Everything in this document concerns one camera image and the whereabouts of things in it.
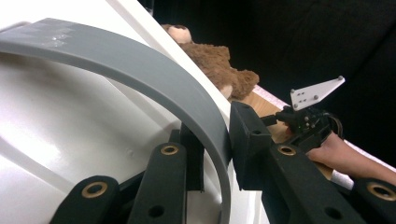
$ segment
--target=stuffed animal ear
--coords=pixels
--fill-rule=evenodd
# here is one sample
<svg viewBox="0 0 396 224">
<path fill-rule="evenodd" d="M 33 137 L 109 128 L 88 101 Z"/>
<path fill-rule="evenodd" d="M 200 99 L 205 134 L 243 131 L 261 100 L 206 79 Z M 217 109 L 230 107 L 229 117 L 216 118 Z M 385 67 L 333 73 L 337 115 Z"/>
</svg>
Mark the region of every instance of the stuffed animal ear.
<svg viewBox="0 0 396 224">
<path fill-rule="evenodd" d="M 192 43 L 190 30 L 183 25 L 163 25 L 163 29 L 178 43 Z"/>
</svg>

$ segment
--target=black plastic part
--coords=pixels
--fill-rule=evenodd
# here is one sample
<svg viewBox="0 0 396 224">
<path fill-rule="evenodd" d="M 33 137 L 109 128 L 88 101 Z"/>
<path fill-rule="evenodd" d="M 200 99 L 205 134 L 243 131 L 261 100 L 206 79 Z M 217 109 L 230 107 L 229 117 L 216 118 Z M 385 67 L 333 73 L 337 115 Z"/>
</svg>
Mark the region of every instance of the black plastic part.
<svg viewBox="0 0 396 224">
<path fill-rule="evenodd" d="M 83 196 L 104 192 L 96 197 Z M 113 222 L 120 209 L 120 189 L 117 180 L 108 176 L 93 176 L 79 182 L 59 205 L 50 223 L 98 224 Z"/>
<path fill-rule="evenodd" d="M 128 223 L 185 223 L 186 169 L 182 145 L 166 143 L 154 148 Z"/>
<path fill-rule="evenodd" d="M 273 145 L 263 163 L 270 223 L 365 223 L 299 148 Z"/>
<path fill-rule="evenodd" d="M 324 116 L 324 111 L 308 107 L 304 110 L 294 111 L 285 106 L 281 112 L 276 113 L 276 118 L 288 124 L 294 133 L 287 144 L 298 147 L 303 152 L 320 147 L 332 132 L 329 118 Z"/>
<path fill-rule="evenodd" d="M 144 172 L 128 179 L 127 181 L 120 184 L 120 197 L 122 207 L 117 216 L 117 220 L 114 224 L 126 223 L 128 217 L 134 206 L 134 198 L 139 190 L 140 183 L 142 182 Z"/>
<path fill-rule="evenodd" d="M 262 123 L 264 123 L 265 126 L 271 126 L 271 125 L 276 125 L 277 124 L 275 115 L 268 115 L 268 116 L 262 117 L 261 120 L 262 120 Z"/>
<path fill-rule="evenodd" d="M 233 149 L 233 166 L 239 188 L 262 190 L 262 156 L 273 144 L 271 134 L 262 124 L 253 108 L 232 102 L 230 137 Z"/>
<path fill-rule="evenodd" d="M 368 223 L 396 223 L 396 186 L 390 183 L 358 179 L 349 200 Z"/>
<path fill-rule="evenodd" d="M 204 145 L 185 124 L 181 124 L 180 144 L 187 150 L 187 190 L 205 191 Z"/>
</svg>

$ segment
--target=teddy bear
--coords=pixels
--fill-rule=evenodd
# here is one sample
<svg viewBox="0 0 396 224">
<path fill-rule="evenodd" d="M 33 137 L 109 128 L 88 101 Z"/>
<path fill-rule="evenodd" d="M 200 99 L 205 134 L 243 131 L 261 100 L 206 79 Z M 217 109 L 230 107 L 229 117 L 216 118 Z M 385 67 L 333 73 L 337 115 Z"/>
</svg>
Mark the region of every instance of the teddy bear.
<svg viewBox="0 0 396 224">
<path fill-rule="evenodd" d="M 224 46 L 196 44 L 190 30 L 182 25 L 162 25 L 184 52 L 203 71 L 225 98 L 243 100 L 259 82 L 259 76 L 248 70 L 238 71 L 230 65 L 230 51 Z"/>
</svg>

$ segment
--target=metal bracket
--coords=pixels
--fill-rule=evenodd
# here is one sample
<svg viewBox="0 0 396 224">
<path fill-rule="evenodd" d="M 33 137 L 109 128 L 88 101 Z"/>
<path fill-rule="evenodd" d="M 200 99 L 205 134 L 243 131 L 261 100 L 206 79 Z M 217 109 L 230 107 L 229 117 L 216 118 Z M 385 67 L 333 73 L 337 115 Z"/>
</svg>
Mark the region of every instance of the metal bracket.
<svg viewBox="0 0 396 224">
<path fill-rule="evenodd" d="M 290 97 L 293 109 L 301 110 L 319 103 L 344 82 L 345 79 L 343 77 L 338 77 L 334 80 L 322 82 L 299 90 L 291 90 Z"/>
</svg>

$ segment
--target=brass insert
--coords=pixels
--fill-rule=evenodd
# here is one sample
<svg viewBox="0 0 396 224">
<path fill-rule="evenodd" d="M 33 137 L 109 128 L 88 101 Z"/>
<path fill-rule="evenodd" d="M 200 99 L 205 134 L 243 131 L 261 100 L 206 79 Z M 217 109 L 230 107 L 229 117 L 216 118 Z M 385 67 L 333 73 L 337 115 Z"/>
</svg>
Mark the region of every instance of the brass insert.
<svg viewBox="0 0 396 224">
<path fill-rule="evenodd" d="M 367 185 L 367 189 L 380 199 L 390 202 L 396 201 L 396 192 L 384 185 L 371 182 Z"/>
<path fill-rule="evenodd" d="M 102 181 L 93 182 L 87 185 L 81 192 L 84 198 L 96 198 L 104 194 L 107 190 L 107 183 Z"/>
<path fill-rule="evenodd" d="M 177 154 L 178 148 L 174 146 L 165 146 L 161 148 L 161 153 L 166 156 Z"/>
<path fill-rule="evenodd" d="M 277 150 L 286 156 L 294 156 L 296 154 L 296 150 L 292 147 L 278 147 Z"/>
</svg>

